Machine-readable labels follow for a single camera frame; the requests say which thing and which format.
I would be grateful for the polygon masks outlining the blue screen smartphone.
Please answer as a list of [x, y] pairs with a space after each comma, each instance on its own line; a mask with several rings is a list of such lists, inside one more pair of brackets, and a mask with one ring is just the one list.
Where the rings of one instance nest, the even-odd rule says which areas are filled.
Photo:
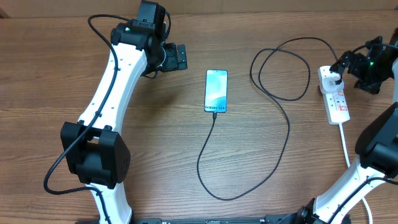
[[205, 80], [204, 110], [209, 113], [227, 111], [228, 72], [207, 70]]

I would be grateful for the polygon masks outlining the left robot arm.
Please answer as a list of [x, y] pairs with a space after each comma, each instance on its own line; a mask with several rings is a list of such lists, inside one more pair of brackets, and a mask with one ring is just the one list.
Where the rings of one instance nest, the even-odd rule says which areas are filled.
[[135, 19], [122, 18], [106, 40], [108, 64], [97, 90], [76, 123], [64, 123], [62, 157], [95, 199], [97, 223], [133, 223], [124, 189], [131, 154], [121, 137], [123, 119], [141, 77], [187, 69], [185, 46], [168, 43], [169, 12], [142, 1]]

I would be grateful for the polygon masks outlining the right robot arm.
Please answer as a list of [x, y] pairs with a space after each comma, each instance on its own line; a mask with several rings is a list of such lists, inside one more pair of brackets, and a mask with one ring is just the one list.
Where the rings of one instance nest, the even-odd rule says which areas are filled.
[[[346, 111], [343, 102], [343, 74], [357, 78], [355, 88], [372, 95], [379, 93], [388, 78], [397, 80], [397, 32], [388, 44], [381, 36], [358, 49], [346, 51], [333, 65], [318, 69], [320, 91], [331, 124], [341, 126], [343, 120], [332, 117]], [[313, 198], [297, 212], [287, 215], [281, 223], [350, 223], [348, 212], [372, 189], [383, 183], [396, 184], [397, 176], [397, 92], [392, 104], [359, 136], [356, 156], [345, 173], [322, 195]]]

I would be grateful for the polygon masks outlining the white power strip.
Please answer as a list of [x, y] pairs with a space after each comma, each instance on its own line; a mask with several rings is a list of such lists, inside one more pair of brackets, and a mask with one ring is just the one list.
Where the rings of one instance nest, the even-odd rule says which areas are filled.
[[[327, 77], [336, 76], [340, 79], [340, 75], [338, 73], [330, 72], [329, 69], [330, 66], [322, 66], [318, 69], [319, 86], [321, 75], [325, 75]], [[348, 105], [343, 90], [331, 94], [322, 93], [322, 96], [329, 124], [339, 125], [350, 120]]]

